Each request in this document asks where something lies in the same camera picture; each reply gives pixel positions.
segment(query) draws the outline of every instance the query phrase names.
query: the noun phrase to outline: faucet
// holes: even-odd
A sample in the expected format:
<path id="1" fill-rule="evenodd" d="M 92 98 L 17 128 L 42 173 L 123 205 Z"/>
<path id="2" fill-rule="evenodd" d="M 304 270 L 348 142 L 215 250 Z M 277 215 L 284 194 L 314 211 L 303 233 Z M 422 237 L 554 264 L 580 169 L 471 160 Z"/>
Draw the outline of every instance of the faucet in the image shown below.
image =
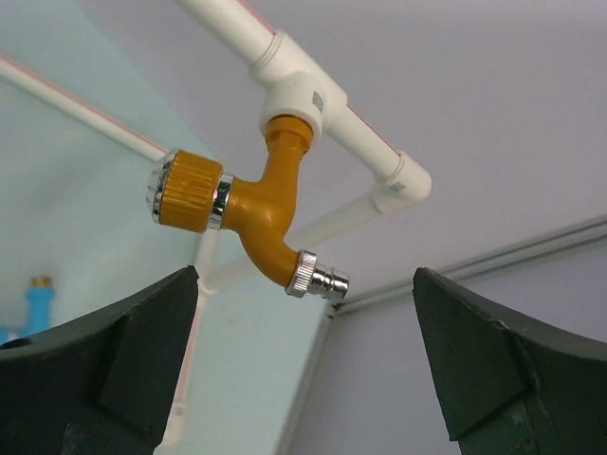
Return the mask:
<path id="1" fill-rule="evenodd" d="M 232 230 L 259 271 L 288 295 L 343 299 L 350 281 L 347 274 L 319 264 L 314 253 L 295 251 L 285 243 L 295 215 L 300 162 L 312 137 L 312 128 L 301 118 L 271 119 L 265 130 L 266 168 L 257 182 L 224 173 L 220 163 L 203 156 L 170 152 L 148 182 L 152 218 L 193 232 Z"/>

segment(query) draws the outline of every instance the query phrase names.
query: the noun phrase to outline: faucet body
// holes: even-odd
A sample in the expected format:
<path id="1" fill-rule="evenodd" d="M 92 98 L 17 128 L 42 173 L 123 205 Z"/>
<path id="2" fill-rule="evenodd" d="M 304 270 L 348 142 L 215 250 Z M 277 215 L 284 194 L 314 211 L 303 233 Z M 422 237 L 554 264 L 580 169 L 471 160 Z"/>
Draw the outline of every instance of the faucet body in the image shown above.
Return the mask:
<path id="1" fill-rule="evenodd" d="M 285 243 L 295 215 L 300 163 L 313 130 L 301 118 L 278 116 L 267 124 L 265 137 L 267 163 L 257 182 L 225 174 L 216 161 L 185 151 L 167 156 L 148 185 L 153 218 L 196 232 L 233 230 L 255 266 L 287 294 L 343 298 L 349 284 L 345 273 Z"/>

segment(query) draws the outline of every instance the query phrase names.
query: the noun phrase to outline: orange faucet knob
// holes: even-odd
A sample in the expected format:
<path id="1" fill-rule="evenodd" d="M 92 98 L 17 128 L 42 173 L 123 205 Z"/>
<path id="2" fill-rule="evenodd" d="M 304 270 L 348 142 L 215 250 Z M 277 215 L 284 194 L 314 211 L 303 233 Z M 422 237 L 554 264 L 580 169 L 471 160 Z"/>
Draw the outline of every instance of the orange faucet knob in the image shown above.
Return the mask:
<path id="1" fill-rule="evenodd" d="M 184 150 L 158 162 L 148 182 L 148 208 L 154 221 L 193 232 L 204 232 L 222 177 L 221 164 Z"/>

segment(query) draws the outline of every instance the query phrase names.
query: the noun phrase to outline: pipe fitting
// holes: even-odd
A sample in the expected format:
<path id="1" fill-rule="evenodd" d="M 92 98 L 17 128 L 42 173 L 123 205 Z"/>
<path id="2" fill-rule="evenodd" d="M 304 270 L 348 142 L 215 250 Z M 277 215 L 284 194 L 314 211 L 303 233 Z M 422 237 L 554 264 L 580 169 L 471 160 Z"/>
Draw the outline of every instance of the pipe fitting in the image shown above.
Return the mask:
<path id="1" fill-rule="evenodd" d="M 346 274 L 316 264 L 312 253 L 298 253 L 285 243 L 295 215 L 300 162 L 312 137 L 311 127 L 300 118 L 272 119 L 266 128 L 266 168 L 257 182 L 223 173 L 221 164 L 205 157 L 171 152 L 148 183 L 153 219 L 194 232 L 233 230 L 255 266 L 287 294 L 342 298 L 349 282 Z M 303 265 L 312 264 L 312 256 L 308 279 L 302 275 Z"/>

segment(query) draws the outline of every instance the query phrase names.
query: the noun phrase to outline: gray wall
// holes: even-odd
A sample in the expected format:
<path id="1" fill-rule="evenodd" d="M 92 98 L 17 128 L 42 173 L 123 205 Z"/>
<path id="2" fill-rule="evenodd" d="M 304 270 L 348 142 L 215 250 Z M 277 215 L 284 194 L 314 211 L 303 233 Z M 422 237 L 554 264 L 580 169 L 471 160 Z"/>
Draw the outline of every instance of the gray wall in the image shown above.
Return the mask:
<path id="1" fill-rule="evenodd" d="M 529 316 L 607 341 L 607 241 L 464 285 Z M 292 455 L 450 455 L 412 300 L 338 318 Z"/>

